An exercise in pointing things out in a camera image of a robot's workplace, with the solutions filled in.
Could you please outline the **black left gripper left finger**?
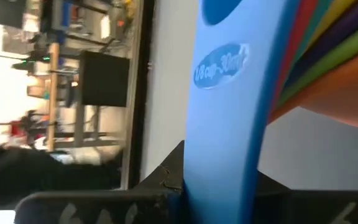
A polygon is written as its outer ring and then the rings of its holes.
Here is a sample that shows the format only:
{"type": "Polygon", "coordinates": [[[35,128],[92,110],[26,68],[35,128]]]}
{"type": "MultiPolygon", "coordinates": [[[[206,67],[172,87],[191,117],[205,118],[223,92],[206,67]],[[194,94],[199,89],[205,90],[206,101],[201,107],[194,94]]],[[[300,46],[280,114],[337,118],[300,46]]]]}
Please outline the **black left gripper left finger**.
{"type": "Polygon", "coordinates": [[[183,224],[184,145],[129,190],[30,195],[18,204],[14,224],[183,224]]]}

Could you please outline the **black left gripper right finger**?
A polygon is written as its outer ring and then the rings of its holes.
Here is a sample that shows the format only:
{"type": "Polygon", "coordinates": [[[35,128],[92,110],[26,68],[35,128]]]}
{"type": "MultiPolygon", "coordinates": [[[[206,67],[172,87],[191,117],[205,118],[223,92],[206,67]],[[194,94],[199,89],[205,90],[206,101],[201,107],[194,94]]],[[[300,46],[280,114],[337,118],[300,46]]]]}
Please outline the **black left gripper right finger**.
{"type": "Polygon", "coordinates": [[[358,224],[358,191],[292,190],[259,172],[252,224],[358,224]]]}

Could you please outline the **orange measuring cup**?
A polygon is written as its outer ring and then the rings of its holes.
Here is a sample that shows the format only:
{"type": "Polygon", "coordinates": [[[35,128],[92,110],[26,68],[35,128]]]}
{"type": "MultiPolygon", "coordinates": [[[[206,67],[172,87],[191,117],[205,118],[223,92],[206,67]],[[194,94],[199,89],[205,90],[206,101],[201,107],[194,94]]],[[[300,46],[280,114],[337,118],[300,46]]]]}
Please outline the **orange measuring cup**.
{"type": "Polygon", "coordinates": [[[268,123],[296,107],[358,128],[358,56],[290,97],[282,106],[273,110],[268,123]]]}

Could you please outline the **red measuring cup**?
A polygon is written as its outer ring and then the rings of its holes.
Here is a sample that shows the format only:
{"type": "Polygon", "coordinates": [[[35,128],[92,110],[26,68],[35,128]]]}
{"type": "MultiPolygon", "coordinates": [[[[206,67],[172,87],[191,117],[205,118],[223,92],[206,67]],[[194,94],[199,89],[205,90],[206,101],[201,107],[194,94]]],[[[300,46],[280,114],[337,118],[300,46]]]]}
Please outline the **red measuring cup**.
{"type": "Polygon", "coordinates": [[[272,100],[271,109],[274,110],[275,104],[279,99],[282,86],[285,83],[287,72],[291,67],[291,63],[295,56],[296,50],[303,38],[304,31],[310,22],[311,16],[314,13],[318,0],[301,0],[293,26],[288,38],[287,47],[285,49],[285,55],[280,68],[279,76],[275,82],[275,92],[272,100]]]}

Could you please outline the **teal measuring cup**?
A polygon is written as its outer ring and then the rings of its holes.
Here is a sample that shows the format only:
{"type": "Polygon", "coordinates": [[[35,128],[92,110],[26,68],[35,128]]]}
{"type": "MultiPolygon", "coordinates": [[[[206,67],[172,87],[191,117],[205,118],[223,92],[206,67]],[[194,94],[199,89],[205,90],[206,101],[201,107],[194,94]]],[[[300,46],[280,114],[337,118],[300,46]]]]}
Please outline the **teal measuring cup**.
{"type": "Polygon", "coordinates": [[[308,42],[312,38],[314,30],[317,28],[324,13],[328,10],[328,7],[330,6],[331,2],[332,2],[332,0],[318,0],[317,1],[317,5],[313,11],[313,15],[311,16],[309,24],[304,32],[304,35],[303,35],[302,41],[298,47],[298,50],[296,51],[296,54],[293,58],[293,62],[296,62],[301,57],[303,52],[306,50],[306,48],[308,46],[308,42]]]}

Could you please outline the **black square panel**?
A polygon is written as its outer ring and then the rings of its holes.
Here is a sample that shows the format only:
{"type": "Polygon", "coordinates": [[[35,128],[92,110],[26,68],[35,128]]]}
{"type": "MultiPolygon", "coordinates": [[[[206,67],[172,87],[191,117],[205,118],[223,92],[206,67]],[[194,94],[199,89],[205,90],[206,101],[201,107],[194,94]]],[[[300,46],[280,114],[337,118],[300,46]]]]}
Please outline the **black square panel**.
{"type": "Polygon", "coordinates": [[[80,53],[79,84],[84,105],[127,105],[130,60],[99,52],[80,53]]]}

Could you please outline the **black aluminium table frame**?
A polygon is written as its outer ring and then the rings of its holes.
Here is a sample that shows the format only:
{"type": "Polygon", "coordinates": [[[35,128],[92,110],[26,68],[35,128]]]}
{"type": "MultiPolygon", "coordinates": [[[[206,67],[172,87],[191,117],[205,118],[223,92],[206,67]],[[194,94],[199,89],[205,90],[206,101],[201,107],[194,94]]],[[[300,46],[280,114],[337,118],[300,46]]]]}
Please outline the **black aluminium table frame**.
{"type": "Polygon", "coordinates": [[[131,189],[140,182],[140,165],[144,137],[145,106],[150,62],[155,4],[157,0],[143,0],[140,46],[138,50],[137,80],[132,119],[132,139],[129,159],[128,187],[131,189]]]}

